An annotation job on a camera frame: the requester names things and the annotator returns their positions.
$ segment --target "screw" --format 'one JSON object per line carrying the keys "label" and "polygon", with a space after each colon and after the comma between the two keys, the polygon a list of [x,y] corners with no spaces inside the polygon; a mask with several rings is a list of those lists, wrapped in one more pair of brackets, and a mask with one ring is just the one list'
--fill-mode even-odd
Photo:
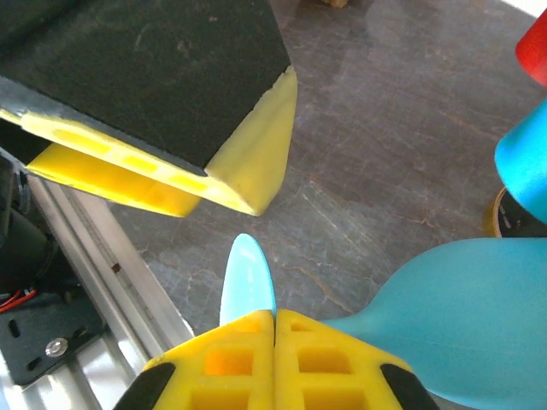
{"label": "screw", "polygon": [[67,353],[67,350],[68,340],[64,337],[58,337],[47,344],[45,347],[45,354],[48,357],[61,357]]}

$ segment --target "red object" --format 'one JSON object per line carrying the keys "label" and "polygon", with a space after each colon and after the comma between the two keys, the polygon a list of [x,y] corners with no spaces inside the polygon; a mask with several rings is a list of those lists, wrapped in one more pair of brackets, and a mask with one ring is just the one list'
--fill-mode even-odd
{"label": "red object", "polygon": [[22,303],[32,299],[36,296],[36,290],[33,290],[28,295],[20,297],[19,299],[14,300],[10,304],[3,304],[0,306],[0,313],[8,312],[10,309],[15,308],[16,306],[21,305]]}
{"label": "red object", "polygon": [[11,302],[13,302],[19,295],[21,294],[21,289],[17,290],[13,296],[11,296],[6,302],[0,305],[0,308],[3,308],[4,306],[8,306]]}
{"label": "red object", "polygon": [[516,45],[516,58],[530,77],[547,86],[547,10]]}

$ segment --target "yellow object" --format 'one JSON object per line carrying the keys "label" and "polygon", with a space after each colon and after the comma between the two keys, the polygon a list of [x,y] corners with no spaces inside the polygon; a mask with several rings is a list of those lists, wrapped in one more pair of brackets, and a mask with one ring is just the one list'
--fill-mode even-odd
{"label": "yellow object", "polygon": [[154,409],[271,410],[273,349],[274,319],[260,311],[169,350],[145,368],[176,365]]}
{"label": "yellow object", "polygon": [[[32,162],[29,169],[56,182],[70,183],[75,188],[92,190],[96,195],[120,203],[164,214],[184,216],[197,203],[192,196],[200,196],[240,212],[259,215],[277,194],[285,176],[296,102],[297,77],[294,69],[288,67],[205,167],[206,177],[75,121],[30,112],[18,116],[5,110],[0,110],[0,118],[90,157],[81,165],[73,161],[71,167],[63,166],[56,163],[59,149],[55,148],[54,153]],[[112,187],[122,186],[125,181],[105,184],[102,173],[81,179],[91,164],[95,169],[112,165],[134,174],[132,188],[118,195]],[[126,174],[115,172],[113,178],[119,179],[123,175]],[[177,195],[169,204],[162,199],[158,202],[149,197],[143,200],[147,194],[139,190],[141,185],[143,190],[148,190],[150,179],[191,195]],[[181,202],[182,197],[190,202]]]}
{"label": "yellow object", "polygon": [[380,366],[410,367],[300,313],[276,319],[275,410],[400,410]]}
{"label": "yellow object", "polygon": [[[172,373],[158,385],[165,366]],[[390,378],[385,366],[406,378]],[[275,330],[272,313],[258,311],[152,360],[115,410],[403,410],[401,402],[436,408],[430,400],[404,361],[279,310]]]}
{"label": "yellow object", "polygon": [[110,201],[171,216],[186,216],[200,197],[53,143],[29,171]]}

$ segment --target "rectangular hole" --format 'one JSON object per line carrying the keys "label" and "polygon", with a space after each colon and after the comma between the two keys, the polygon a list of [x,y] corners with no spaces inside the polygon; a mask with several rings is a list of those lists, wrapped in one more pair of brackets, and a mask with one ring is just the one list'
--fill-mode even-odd
{"label": "rectangular hole", "polygon": [[244,389],[197,389],[190,410],[247,410],[250,392]]}
{"label": "rectangular hole", "polygon": [[362,391],[357,389],[305,389],[304,410],[369,410]]}
{"label": "rectangular hole", "polygon": [[212,349],[203,369],[206,376],[250,376],[252,372],[253,351],[230,346]]}
{"label": "rectangular hole", "polygon": [[301,373],[352,373],[348,357],[337,348],[300,348],[298,368]]}

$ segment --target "blue cup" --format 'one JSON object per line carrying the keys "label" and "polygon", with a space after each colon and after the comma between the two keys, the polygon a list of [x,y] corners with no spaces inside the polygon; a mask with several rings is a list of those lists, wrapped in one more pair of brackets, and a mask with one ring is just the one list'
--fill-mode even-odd
{"label": "blue cup", "polygon": [[547,223],[547,99],[499,142],[495,161],[511,196]]}

